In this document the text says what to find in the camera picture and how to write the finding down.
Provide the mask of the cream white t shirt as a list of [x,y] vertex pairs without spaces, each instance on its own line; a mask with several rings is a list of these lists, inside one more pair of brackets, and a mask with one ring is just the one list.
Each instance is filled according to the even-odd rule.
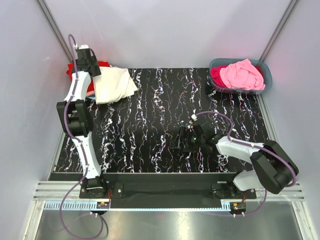
[[138,91],[127,68],[100,67],[100,72],[101,75],[93,78],[97,104],[115,103]]

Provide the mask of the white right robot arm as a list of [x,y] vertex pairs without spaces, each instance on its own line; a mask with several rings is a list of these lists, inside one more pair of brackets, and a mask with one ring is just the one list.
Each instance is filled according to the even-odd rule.
[[238,173],[227,185],[228,195],[235,199],[245,191],[257,188],[279,194],[284,188],[296,183],[299,173],[297,166],[276,141],[243,141],[225,134],[203,131],[199,124],[180,127],[171,148],[184,153],[217,153],[251,164],[252,170]]

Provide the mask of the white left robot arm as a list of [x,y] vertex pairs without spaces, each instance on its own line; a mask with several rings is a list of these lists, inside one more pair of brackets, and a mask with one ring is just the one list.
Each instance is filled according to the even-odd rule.
[[67,96],[56,104],[63,131],[72,139],[82,164],[81,192],[103,198],[108,193],[93,146],[93,119],[86,105],[87,89],[92,77],[101,74],[97,58],[79,56]]

